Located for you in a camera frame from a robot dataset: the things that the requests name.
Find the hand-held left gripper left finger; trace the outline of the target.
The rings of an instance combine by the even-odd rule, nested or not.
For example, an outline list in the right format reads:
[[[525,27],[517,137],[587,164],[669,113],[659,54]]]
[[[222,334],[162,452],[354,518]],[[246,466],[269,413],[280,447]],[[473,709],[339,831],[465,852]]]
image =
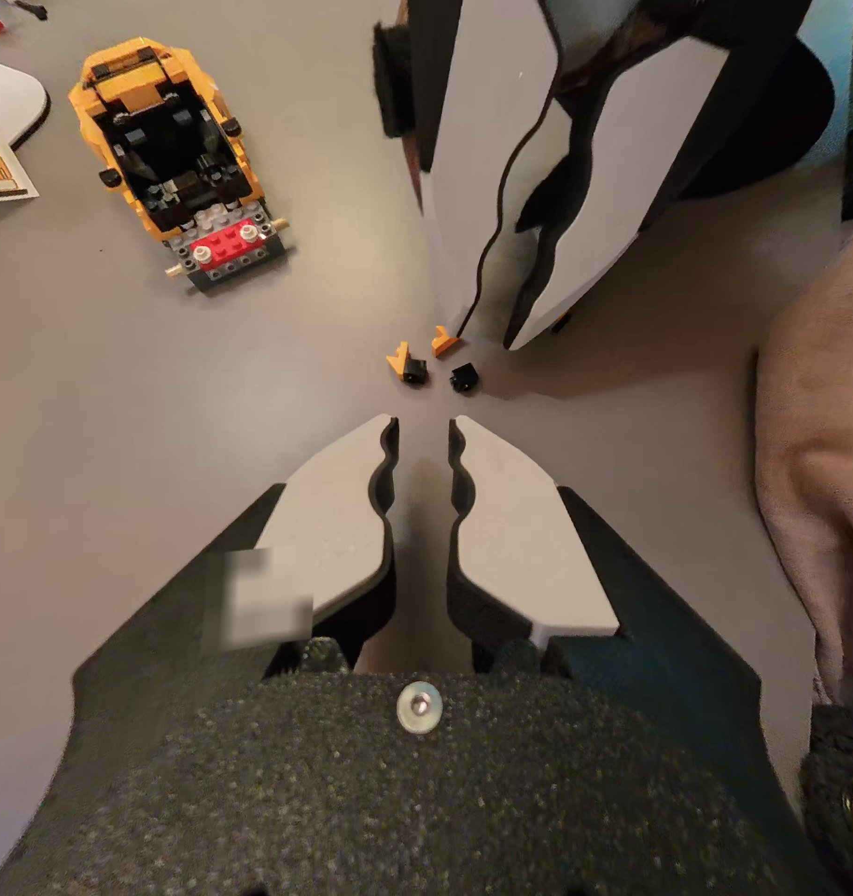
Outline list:
[[[293,473],[256,547],[278,562],[280,596],[293,587],[305,611],[296,640],[334,640],[346,659],[391,621],[397,604],[388,519],[399,459],[399,420],[373,419]]]

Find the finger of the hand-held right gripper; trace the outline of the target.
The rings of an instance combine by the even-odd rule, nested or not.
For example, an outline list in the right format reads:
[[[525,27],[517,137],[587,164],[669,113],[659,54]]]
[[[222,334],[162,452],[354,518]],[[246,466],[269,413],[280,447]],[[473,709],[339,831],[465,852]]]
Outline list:
[[[728,57],[687,36],[612,79],[587,147],[589,167],[569,178],[563,213],[541,232],[504,335],[508,350],[550,328],[634,242]]]
[[[420,196],[440,322],[463,334],[513,161],[560,69],[544,2],[420,2]]]

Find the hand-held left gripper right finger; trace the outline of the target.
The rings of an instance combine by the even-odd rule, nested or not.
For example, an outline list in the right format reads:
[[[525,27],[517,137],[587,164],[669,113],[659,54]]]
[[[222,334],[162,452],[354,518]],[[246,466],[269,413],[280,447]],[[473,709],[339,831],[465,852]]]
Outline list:
[[[450,420],[447,609],[477,651],[611,637],[620,621],[555,480],[467,416]]]

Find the yellow lego car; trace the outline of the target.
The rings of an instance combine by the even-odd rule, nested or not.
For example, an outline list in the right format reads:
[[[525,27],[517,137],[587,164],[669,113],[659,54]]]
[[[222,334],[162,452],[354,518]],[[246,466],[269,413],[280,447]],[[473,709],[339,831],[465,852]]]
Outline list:
[[[99,180],[208,293],[286,256],[243,129],[187,49],[134,38],[89,55],[68,94]]]

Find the person's right hand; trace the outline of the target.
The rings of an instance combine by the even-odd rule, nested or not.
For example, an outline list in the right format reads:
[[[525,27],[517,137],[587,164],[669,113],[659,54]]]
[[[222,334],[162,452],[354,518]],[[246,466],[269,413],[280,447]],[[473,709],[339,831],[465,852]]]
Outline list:
[[[416,134],[412,131],[401,137],[402,151],[410,175],[410,182],[417,199],[420,213],[423,214],[421,189],[420,151]]]

